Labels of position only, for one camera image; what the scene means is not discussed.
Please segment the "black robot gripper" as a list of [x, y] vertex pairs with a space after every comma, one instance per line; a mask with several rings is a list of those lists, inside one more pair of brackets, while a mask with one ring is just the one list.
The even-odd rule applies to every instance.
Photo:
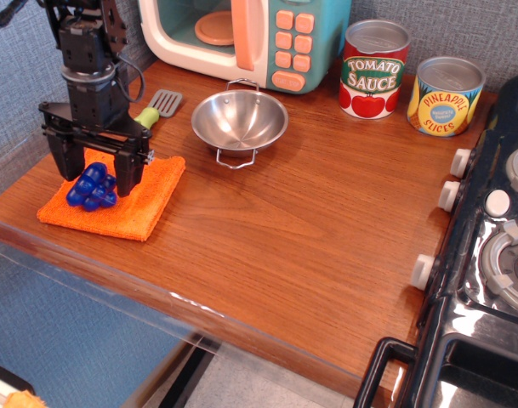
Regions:
[[69, 100], [42, 102], [43, 134], [60, 175], [66, 181], [78, 178], [89, 148], [114, 157], [117, 193], [129, 196], [141, 182], [144, 167], [154, 157], [151, 130], [129, 114], [134, 102], [129, 93], [128, 69], [111, 63], [90, 74], [64, 67]]

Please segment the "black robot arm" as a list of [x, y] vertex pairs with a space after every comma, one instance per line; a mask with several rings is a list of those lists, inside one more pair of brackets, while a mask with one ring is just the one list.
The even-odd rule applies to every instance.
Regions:
[[128, 67], [122, 55], [126, 25], [113, 1], [47, 1], [44, 4], [69, 100], [42, 102], [43, 133], [61, 176], [72, 181], [85, 169], [87, 149], [113, 157], [117, 193], [129, 196], [153, 158], [151, 131], [129, 114]]

